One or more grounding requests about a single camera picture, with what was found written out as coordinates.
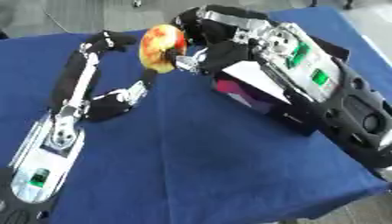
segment red and yellow apple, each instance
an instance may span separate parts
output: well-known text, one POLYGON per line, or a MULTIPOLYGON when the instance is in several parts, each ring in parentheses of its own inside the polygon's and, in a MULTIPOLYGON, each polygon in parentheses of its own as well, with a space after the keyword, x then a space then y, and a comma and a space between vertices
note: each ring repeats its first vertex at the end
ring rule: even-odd
POLYGON ((171 62, 165 59, 165 51, 176 48, 186 54, 184 33, 169 24, 160 24, 149 29, 143 36, 139 48, 139 59, 143 66, 165 74, 174 69, 171 62))

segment blue tablecloth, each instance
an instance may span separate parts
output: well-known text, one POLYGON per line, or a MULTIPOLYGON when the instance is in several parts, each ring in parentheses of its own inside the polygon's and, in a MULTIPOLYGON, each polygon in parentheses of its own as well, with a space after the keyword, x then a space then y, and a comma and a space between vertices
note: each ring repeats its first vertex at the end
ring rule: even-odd
MULTIPOLYGON (((338 12, 270 15, 348 48, 349 64, 392 100, 392 70, 338 12)), ((44 114, 53 83, 85 37, 0 43, 0 165, 44 114)), ((127 87, 142 71, 137 46, 111 53, 101 68, 97 93, 127 87)), ((319 133, 290 132, 189 73, 161 75, 132 113, 84 126, 87 143, 52 223, 260 223, 317 217, 387 188, 319 133)))

